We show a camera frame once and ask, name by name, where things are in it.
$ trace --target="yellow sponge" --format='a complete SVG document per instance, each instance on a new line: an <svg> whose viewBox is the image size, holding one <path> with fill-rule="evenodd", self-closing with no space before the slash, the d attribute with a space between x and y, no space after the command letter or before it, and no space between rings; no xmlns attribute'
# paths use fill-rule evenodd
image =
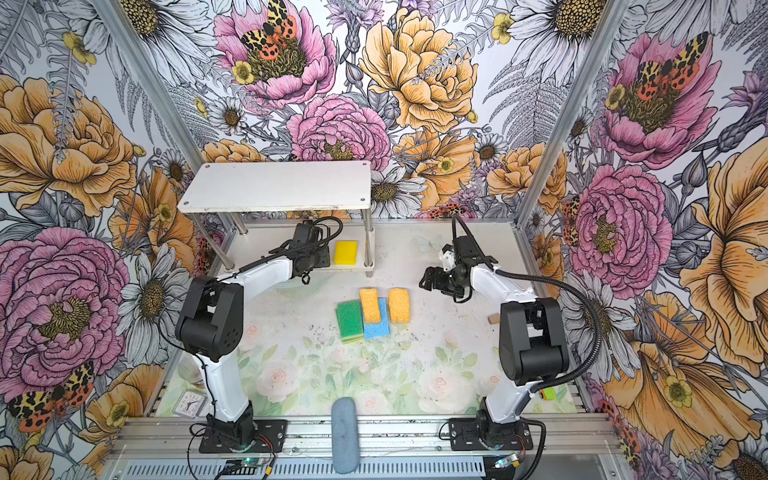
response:
<svg viewBox="0 0 768 480"><path fill-rule="evenodd" d="M360 290L360 303L362 304L362 321L368 325L381 323L382 314L379 312L379 294L375 288Z"/></svg>
<svg viewBox="0 0 768 480"><path fill-rule="evenodd" d="M392 323L411 321L411 299L408 297L408 290L393 288L389 291L389 319Z"/></svg>
<svg viewBox="0 0 768 480"><path fill-rule="evenodd" d="M333 262L336 265L354 265L357 258L357 240L339 240L336 242L336 254Z"/></svg>

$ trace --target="shelf top panel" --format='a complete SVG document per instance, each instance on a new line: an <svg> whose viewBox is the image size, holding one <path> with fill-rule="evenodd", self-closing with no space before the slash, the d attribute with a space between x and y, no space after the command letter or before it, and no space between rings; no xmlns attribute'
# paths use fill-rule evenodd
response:
<svg viewBox="0 0 768 480"><path fill-rule="evenodd" d="M179 201L185 214L370 208L367 161L205 164Z"/></svg>

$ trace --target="pink peony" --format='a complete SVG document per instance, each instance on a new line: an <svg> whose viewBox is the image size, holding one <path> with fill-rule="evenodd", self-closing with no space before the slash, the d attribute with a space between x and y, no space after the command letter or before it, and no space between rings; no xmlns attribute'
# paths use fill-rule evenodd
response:
<svg viewBox="0 0 768 480"><path fill-rule="evenodd" d="M650 100L642 100L638 89L643 82L637 70L643 62L663 65L674 59L685 44L672 46L672 39L659 43L642 34L619 62L608 80L611 90L602 115L592 124L593 140L609 151L616 151L630 162L643 162L650 169L666 167L696 141L709 126L716 108L707 108L710 90L720 70L720 62L710 65L711 37L697 62L697 73L681 90L659 88Z"/></svg>
<svg viewBox="0 0 768 480"><path fill-rule="evenodd" d="M72 228L0 246L0 393L7 402L61 385L91 360L97 375L123 351L115 335L128 268Z"/></svg>
<svg viewBox="0 0 768 480"><path fill-rule="evenodd" d="M248 48L240 40L249 31L263 30L266 7L258 14L249 7L245 16L232 12L232 17L218 15L214 20L216 48L223 52L219 65L227 70L235 67L232 82L246 89L245 107L257 113L326 93L336 76L336 44L331 34L323 37L306 7L299 13L288 0L286 6L288 15L296 20L296 39L288 41L282 47L285 51L272 61L263 60L258 54L249 56Z"/></svg>
<svg viewBox="0 0 768 480"><path fill-rule="evenodd" d="M603 165L579 201L579 245L571 249L574 270L586 270L610 284L617 298L643 293L672 245L657 178L639 165L616 171Z"/></svg>
<svg viewBox="0 0 768 480"><path fill-rule="evenodd" d="M312 100L286 125L293 154L304 161L367 160L374 170L389 162L386 125L374 110L328 95Z"/></svg>

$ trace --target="blue-gray oblong object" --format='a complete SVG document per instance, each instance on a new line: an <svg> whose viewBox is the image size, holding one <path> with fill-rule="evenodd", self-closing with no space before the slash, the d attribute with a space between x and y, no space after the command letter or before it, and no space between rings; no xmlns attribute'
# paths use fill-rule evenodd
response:
<svg viewBox="0 0 768 480"><path fill-rule="evenodd" d="M336 473L354 472L360 463L357 412L350 397L338 399L331 407L331 447Z"/></svg>

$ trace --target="green scouring pad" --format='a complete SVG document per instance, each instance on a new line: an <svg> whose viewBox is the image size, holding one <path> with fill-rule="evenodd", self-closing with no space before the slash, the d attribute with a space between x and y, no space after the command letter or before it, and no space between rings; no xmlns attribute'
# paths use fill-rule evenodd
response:
<svg viewBox="0 0 768 480"><path fill-rule="evenodd" d="M362 309L360 302L344 302L336 306L336 319L339 321L341 343L351 343L362 339Z"/></svg>

